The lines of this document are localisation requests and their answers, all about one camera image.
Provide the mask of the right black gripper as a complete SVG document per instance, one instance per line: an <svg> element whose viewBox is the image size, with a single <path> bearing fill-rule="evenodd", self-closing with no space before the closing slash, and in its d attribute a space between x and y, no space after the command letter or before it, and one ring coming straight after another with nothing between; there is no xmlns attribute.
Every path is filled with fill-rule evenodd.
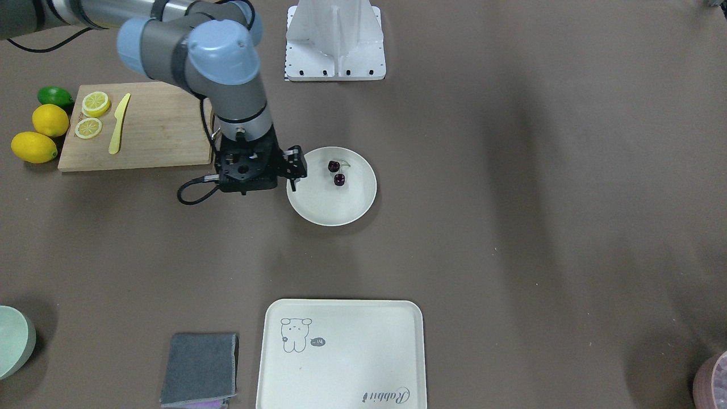
<svg viewBox="0 0 727 409"><path fill-rule="evenodd" d="M296 192L298 180L307 177L302 148L281 149L275 127L253 141L223 136L215 169L219 176L215 184L225 193L275 189L280 178L290 180L290 190Z"/></svg>

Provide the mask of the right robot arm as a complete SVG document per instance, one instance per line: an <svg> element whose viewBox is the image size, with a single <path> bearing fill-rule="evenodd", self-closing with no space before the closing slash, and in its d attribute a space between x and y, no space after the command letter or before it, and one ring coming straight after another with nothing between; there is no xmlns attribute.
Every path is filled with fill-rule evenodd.
<svg viewBox="0 0 727 409"><path fill-rule="evenodd" d="M218 131L203 127L215 173L186 187L210 183L216 193L274 189L278 179L307 176L298 145L281 149L260 78L256 51L262 21L249 1L3 1L2 40L61 26L81 33L119 30L122 62L153 80L210 101Z"/></svg>

